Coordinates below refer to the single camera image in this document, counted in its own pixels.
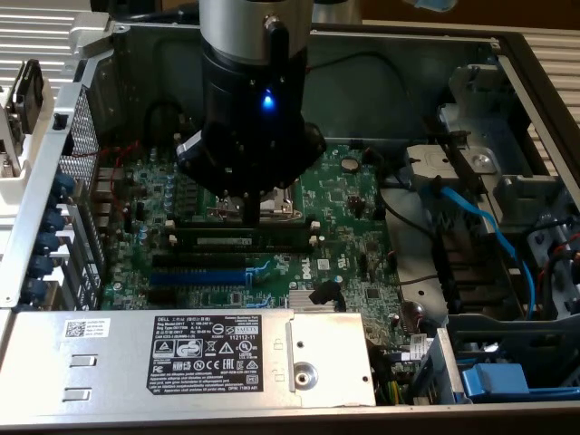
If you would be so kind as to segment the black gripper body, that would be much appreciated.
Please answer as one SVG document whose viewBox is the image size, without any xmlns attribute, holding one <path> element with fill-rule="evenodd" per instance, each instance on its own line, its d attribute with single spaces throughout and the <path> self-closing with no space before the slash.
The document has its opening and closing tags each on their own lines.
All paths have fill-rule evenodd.
<svg viewBox="0 0 580 435">
<path fill-rule="evenodd" d="M 237 62 L 208 43 L 203 51 L 206 146 L 220 158 L 320 157 L 319 128 L 302 114 L 308 51 L 273 63 Z"/>
</svg>

